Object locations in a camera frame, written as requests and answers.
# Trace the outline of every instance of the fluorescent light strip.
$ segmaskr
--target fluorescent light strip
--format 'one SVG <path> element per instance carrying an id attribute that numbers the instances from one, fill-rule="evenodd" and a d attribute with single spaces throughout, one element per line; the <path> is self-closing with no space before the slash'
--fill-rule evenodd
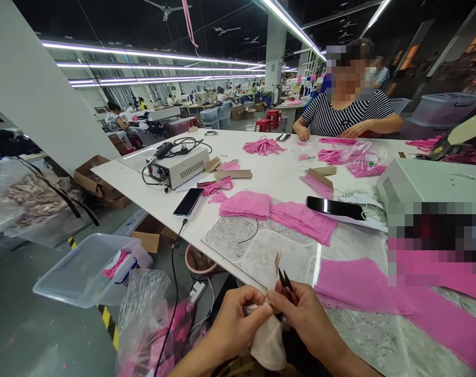
<path id="1" fill-rule="evenodd" d="M 372 18 L 370 19 L 369 23 L 367 24 L 367 26 L 365 27 L 365 29 L 362 31 L 362 34 L 360 34 L 360 37 L 362 38 L 365 34 L 365 32 L 372 26 L 374 25 L 374 23 L 378 20 L 379 16 L 381 15 L 381 13 L 383 13 L 384 9 L 388 6 L 388 4 L 390 3 L 391 0 L 384 0 L 381 5 L 379 6 L 379 8 L 376 10 L 376 12 L 374 13 L 374 15 L 372 16 Z"/>
<path id="2" fill-rule="evenodd" d="M 184 55 L 173 55 L 173 54 L 162 54 L 162 53 L 152 53 L 152 52 L 142 52 L 134 50 L 118 50 L 118 49 L 106 49 L 101 47 L 89 47 L 89 46 L 79 46 L 63 43 L 53 43 L 50 41 L 43 41 L 43 46 L 46 48 L 57 48 L 64 50 L 74 50 L 74 51 L 89 51 L 89 52 L 100 52 L 100 53 L 111 53 L 118 55 L 130 55 L 130 56 L 142 56 L 150 58 L 166 58 L 166 59 L 177 59 L 177 60 L 191 60 L 191 61 L 204 61 L 210 63 L 223 63 L 223 64 L 238 64 L 238 65 L 251 65 L 253 63 L 244 62 L 244 61 L 235 61 L 235 60 L 220 60 L 212 58 L 201 58 L 201 57 L 192 57 Z"/>
<path id="3" fill-rule="evenodd" d="M 299 25 L 290 17 L 290 15 L 277 4 L 276 0 L 260 0 L 264 5 L 266 5 L 273 13 L 275 13 L 278 18 L 280 18 L 287 27 L 294 32 L 304 43 L 306 43 L 311 49 L 323 60 L 327 61 L 325 56 L 320 52 L 320 50 L 315 46 L 311 39 L 301 30 Z"/>
<path id="4" fill-rule="evenodd" d="M 265 72 L 265 69 L 246 68 L 207 68 L 207 67 L 184 67 L 174 65 L 128 65 L 128 64 L 80 64 L 80 63 L 57 63 L 61 68 L 100 68 L 100 69 L 156 69 L 156 70 L 181 70 L 181 71 L 240 71 L 240 72 Z"/>
<path id="5" fill-rule="evenodd" d="M 237 75 L 237 76 L 199 76 L 197 79 L 179 79 L 174 77 L 177 80 L 162 80 L 162 81 L 142 81 L 142 82 L 114 82 L 114 83 L 100 83 L 100 84 L 75 84 L 72 87 L 92 87 L 92 86 L 116 86 L 116 85 L 146 85 L 146 84 L 164 84 L 164 83 L 173 83 L 173 82 L 188 82 L 188 81 L 214 81 L 214 80 L 224 80 L 224 79 L 242 79 L 242 78 L 251 78 L 251 77 L 265 77 L 266 75 Z"/>

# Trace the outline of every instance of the ceiling fan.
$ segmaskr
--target ceiling fan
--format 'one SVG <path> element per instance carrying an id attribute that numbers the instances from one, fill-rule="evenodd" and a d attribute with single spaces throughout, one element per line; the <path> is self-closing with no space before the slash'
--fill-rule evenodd
<path id="1" fill-rule="evenodd" d="M 144 0 L 146 3 L 149 3 L 151 5 L 154 5 L 156 8 L 159 8 L 163 11 L 163 21 L 167 22 L 168 21 L 168 16 L 172 13 L 175 12 L 176 10 L 183 10 L 183 7 L 173 7 L 170 8 L 168 5 L 160 5 L 155 2 L 152 2 L 151 0 Z"/>
<path id="2" fill-rule="evenodd" d="M 258 41 L 258 39 L 259 39 L 259 37 L 255 37 L 254 39 L 252 39 L 252 40 L 249 41 L 249 42 L 244 42 L 244 43 L 242 43 L 242 45 L 246 45 L 247 43 L 260 43 L 260 42 Z"/>
<path id="3" fill-rule="evenodd" d="M 238 30 L 238 29 L 241 29 L 241 27 L 232 28 L 232 29 L 214 28 L 215 31 L 219 31 L 219 34 L 217 35 L 218 37 L 220 37 L 223 34 L 226 34 L 228 31 L 233 31 L 233 30 Z"/>

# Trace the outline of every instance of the plastic stool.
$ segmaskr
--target plastic stool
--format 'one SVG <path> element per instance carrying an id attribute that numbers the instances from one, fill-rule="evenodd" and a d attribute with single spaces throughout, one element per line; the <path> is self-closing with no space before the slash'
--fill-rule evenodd
<path id="1" fill-rule="evenodd" d="M 196 128 L 200 128 L 200 123 L 198 123 L 198 119 L 192 117 L 189 120 L 189 128 L 191 128 L 192 126 L 195 126 Z"/>
<path id="2" fill-rule="evenodd" d="M 255 122 L 255 130 L 257 132 L 257 126 L 259 126 L 259 132 L 271 132 L 271 120 L 269 119 L 258 119 Z"/>
<path id="3" fill-rule="evenodd" d="M 266 115 L 266 118 L 271 120 L 271 125 L 272 125 L 273 129 L 278 128 L 278 110 L 268 111 L 267 115 Z"/>

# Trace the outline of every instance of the scissors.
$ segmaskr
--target scissors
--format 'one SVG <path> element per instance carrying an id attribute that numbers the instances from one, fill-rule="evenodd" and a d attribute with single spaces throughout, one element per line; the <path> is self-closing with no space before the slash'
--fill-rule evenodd
<path id="1" fill-rule="evenodd" d="M 284 270 L 284 274 L 281 274 L 280 269 L 278 268 L 278 274 L 280 275 L 280 283 L 281 283 L 281 290 L 283 295 L 295 306 L 297 306 L 297 297 L 294 292 L 294 289 L 292 288 L 292 284 L 290 284 L 289 277 L 287 276 L 287 273 Z"/>

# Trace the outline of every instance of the cardboard box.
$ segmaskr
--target cardboard box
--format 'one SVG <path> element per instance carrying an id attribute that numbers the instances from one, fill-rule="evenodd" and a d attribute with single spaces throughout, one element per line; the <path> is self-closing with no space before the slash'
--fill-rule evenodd
<path id="1" fill-rule="evenodd" d="M 157 254 L 160 242 L 164 239 L 166 241 L 175 241 L 177 233 L 165 227 L 151 215 L 148 215 L 130 237 L 140 239 L 142 247 L 148 253 Z"/>
<path id="2" fill-rule="evenodd" d="M 109 160 L 105 157 L 99 155 L 92 157 L 79 168 L 74 170 L 74 182 L 85 188 L 92 195 L 104 198 L 107 201 L 112 201 L 121 197 L 123 194 L 103 179 L 98 178 L 92 172 L 93 167 L 105 164 L 106 162 L 109 162 Z"/>

